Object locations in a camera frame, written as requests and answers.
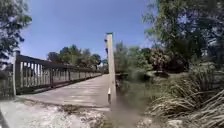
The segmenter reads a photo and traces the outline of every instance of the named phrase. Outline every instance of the tree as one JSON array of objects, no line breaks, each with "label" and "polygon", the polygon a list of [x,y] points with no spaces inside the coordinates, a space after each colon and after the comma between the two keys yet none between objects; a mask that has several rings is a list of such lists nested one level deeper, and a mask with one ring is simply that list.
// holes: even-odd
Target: tree
[{"label": "tree", "polygon": [[69,48],[70,51],[70,63],[73,65],[78,65],[77,60],[81,56],[81,50],[77,48],[74,44]]},{"label": "tree", "polygon": [[84,67],[91,67],[91,61],[90,61],[90,57],[91,57],[91,52],[89,49],[84,49],[82,51],[82,56],[81,56],[81,61]]},{"label": "tree", "polygon": [[128,64],[131,68],[135,67],[147,69],[148,62],[138,46],[129,48]]},{"label": "tree", "polygon": [[0,66],[5,64],[13,50],[24,39],[21,30],[32,21],[27,15],[28,7],[23,0],[0,1]]},{"label": "tree", "polygon": [[109,70],[108,70],[108,60],[107,59],[103,59],[102,60],[102,63],[103,63],[103,72],[104,73],[108,73],[109,72]]},{"label": "tree", "polygon": [[115,46],[114,63],[116,73],[123,73],[128,70],[128,48],[123,42],[119,42]]},{"label": "tree", "polygon": [[62,48],[58,54],[58,57],[64,64],[69,64],[71,60],[70,49],[68,47]]},{"label": "tree", "polygon": [[23,71],[23,77],[33,77],[36,75],[35,71],[28,66],[24,66],[22,71]]},{"label": "tree", "polygon": [[98,69],[97,66],[101,63],[101,57],[98,54],[93,54],[90,58],[91,64],[95,67],[95,69]]},{"label": "tree", "polygon": [[56,52],[49,52],[47,55],[47,60],[54,63],[62,63],[63,61],[60,59],[59,54]]},{"label": "tree", "polygon": [[164,65],[167,64],[169,60],[169,56],[166,55],[161,48],[152,49],[150,61],[157,72],[159,70],[163,71]]},{"label": "tree", "polygon": [[144,55],[145,59],[147,60],[148,64],[150,64],[150,55],[151,55],[151,49],[150,48],[143,48],[141,49],[141,54]]},{"label": "tree", "polygon": [[143,18],[152,26],[146,33],[182,58],[200,58],[210,40],[223,43],[223,5],[221,0],[156,0]]}]

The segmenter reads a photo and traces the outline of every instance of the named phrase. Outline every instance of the railing post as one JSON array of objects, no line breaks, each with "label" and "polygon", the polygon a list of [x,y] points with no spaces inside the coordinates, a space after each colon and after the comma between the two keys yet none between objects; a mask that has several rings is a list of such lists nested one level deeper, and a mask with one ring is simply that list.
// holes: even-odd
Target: railing post
[{"label": "railing post", "polygon": [[51,85],[51,87],[53,87],[53,69],[52,68],[50,68],[50,85]]},{"label": "railing post", "polygon": [[16,87],[21,86],[20,80],[20,61],[18,60],[18,56],[20,55],[20,51],[16,50],[14,52],[14,64],[13,64],[13,94],[16,96]]},{"label": "railing post", "polygon": [[78,71],[79,72],[79,80],[81,79],[81,74],[80,74],[80,71]]},{"label": "railing post", "polygon": [[71,81],[71,72],[70,72],[70,69],[68,69],[68,80]]}]

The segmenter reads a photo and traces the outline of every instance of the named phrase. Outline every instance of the wooden railing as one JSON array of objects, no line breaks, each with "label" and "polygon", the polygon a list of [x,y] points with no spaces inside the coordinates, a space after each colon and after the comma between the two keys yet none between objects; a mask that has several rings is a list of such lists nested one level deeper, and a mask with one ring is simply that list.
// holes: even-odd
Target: wooden railing
[{"label": "wooden railing", "polygon": [[13,65],[14,93],[22,94],[41,88],[71,84],[101,75],[97,70],[77,68],[15,54]]}]

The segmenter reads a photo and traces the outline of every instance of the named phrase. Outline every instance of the grass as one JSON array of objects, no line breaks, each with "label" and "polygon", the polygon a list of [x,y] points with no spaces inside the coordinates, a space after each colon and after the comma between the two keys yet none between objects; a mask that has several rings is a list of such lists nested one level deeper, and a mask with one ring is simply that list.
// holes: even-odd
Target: grass
[{"label": "grass", "polygon": [[189,128],[219,128],[224,127],[224,90],[217,83],[223,78],[210,66],[195,67],[154,83],[124,81],[121,92],[128,104],[155,118],[181,118]]}]

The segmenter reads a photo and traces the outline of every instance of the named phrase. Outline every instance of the wooden post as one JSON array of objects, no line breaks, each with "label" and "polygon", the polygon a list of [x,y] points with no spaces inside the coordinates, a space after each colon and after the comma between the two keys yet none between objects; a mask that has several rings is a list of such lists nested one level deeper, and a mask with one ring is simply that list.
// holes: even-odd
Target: wooden post
[{"label": "wooden post", "polygon": [[116,86],[115,86],[114,52],[113,52],[113,33],[107,33],[106,43],[108,52],[109,81],[110,81],[108,88],[108,101],[110,104],[115,105]]},{"label": "wooden post", "polygon": [[13,94],[16,96],[16,88],[20,88],[20,61],[18,60],[18,56],[20,55],[20,51],[16,50],[14,52],[14,64],[13,64]]},{"label": "wooden post", "polygon": [[67,69],[68,70],[68,80],[71,81],[71,72],[70,72],[70,69]]},{"label": "wooden post", "polygon": [[53,69],[52,68],[50,68],[49,69],[50,70],[50,84],[51,84],[51,87],[53,88]]}]

